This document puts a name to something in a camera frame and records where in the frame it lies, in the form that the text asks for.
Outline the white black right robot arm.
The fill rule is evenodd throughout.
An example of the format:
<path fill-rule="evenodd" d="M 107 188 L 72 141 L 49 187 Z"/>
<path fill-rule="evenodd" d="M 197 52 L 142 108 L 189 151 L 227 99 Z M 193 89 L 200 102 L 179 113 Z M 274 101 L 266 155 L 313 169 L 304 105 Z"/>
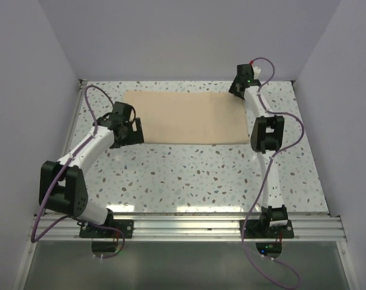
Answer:
<path fill-rule="evenodd" d="M 284 118 L 271 113 L 269 103 L 258 92 L 261 87 L 259 73 L 260 69 L 251 63 L 237 65 L 237 74 L 229 92 L 249 102 L 255 116 L 250 145 L 257 154 L 263 175 L 261 214 L 257 228 L 263 236 L 272 237 L 279 232 L 280 227 L 285 227 L 288 223 L 278 166 L 273 160 L 274 154 L 282 147 Z"/>

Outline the beige cloth wrap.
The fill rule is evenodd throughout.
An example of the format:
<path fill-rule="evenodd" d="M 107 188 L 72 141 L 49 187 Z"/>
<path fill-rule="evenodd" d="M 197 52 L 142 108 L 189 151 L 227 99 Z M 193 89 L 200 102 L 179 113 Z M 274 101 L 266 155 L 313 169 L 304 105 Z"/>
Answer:
<path fill-rule="evenodd" d="M 247 144 L 244 101 L 228 92 L 126 91 L 148 144 Z"/>

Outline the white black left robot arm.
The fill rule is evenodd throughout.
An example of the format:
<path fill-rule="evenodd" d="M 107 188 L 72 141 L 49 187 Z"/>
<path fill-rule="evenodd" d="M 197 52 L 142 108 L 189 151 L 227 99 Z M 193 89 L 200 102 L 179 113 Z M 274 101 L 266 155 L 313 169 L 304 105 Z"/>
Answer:
<path fill-rule="evenodd" d="M 111 112 L 95 118 L 85 138 L 57 161 L 41 167 L 39 213 L 51 210 L 94 224 L 101 237 L 113 234 L 109 210 L 90 201 L 85 175 L 107 149 L 142 144 L 141 120 L 133 106 L 115 102 Z"/>

